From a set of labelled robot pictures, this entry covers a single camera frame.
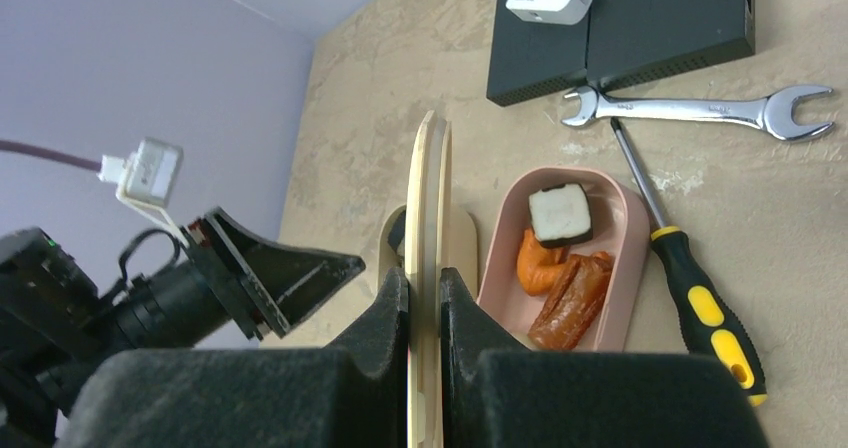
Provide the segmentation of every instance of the black router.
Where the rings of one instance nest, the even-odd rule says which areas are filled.
[[[754,0],[594,0],[577,25],[529,23],[497,0],[486,98],[609,91],[754,54]]]

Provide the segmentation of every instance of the silver wrench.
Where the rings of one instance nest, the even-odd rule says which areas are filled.
[[[580,98],[580,111],[562,123],[582,127],[596,118],[647,118],[653,120],[736,123],[769,133],[781,141],[810,140],[825,134],[833,122],[799,125],[792,119],[795,106],[804,98],[833,93],[821,85],[795,85],[759,100],[683,100],[613,98],[592,87],[581,86],[563,98]]]

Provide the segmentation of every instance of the screwdriver handle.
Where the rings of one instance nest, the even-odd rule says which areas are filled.
[[[690,353],[717,356],[753,406],[764,402],[766,379],[754,344],[698,266],[689,249],[689,236],[676,226],[660,228],[651,234],[651,249],[665,267],[686,348]]]

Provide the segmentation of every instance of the pink container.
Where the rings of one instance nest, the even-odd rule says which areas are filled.
[[[612,177],[581,167],[537,168],[515,182],[501,206],[477,303],[517,339],[533,348],[526,333],[547,295],[530,296],[515,273],[524,230],[530,226],[531,194],[562,183],[580,183],[589,198],[594,238],[571,253],[605,250],[615,257],[604,308],[577,350],[622,351],[648,252],[648,214],[636,193]]]

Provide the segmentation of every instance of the table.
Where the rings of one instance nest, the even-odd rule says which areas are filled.
[[[608,124],[558,123],[559,95],[501,108],[485,99],[494,0],[374,0],[316,46],[280,234],[358,253],[376,267],[385,218],[405,201],[412,145],[429,109],[453,124],[453,198],[474,217],[481,277],[500,202],[532,168],[582,165],[632,184]],[[796,83],[848,91],[848,0],[756,0],[758,54],[615,92],[759,98]],[[666,211],[745,322],[766,370],[757,409],[774,446],[848,440],[848,118],[844,95],[800,120],[836,119],[784,144],[731,125],[630,121]],[[321,345],[378,289],[372,271],[284,340]],[[683,352],[659,261],[650,256],[627,351]]]

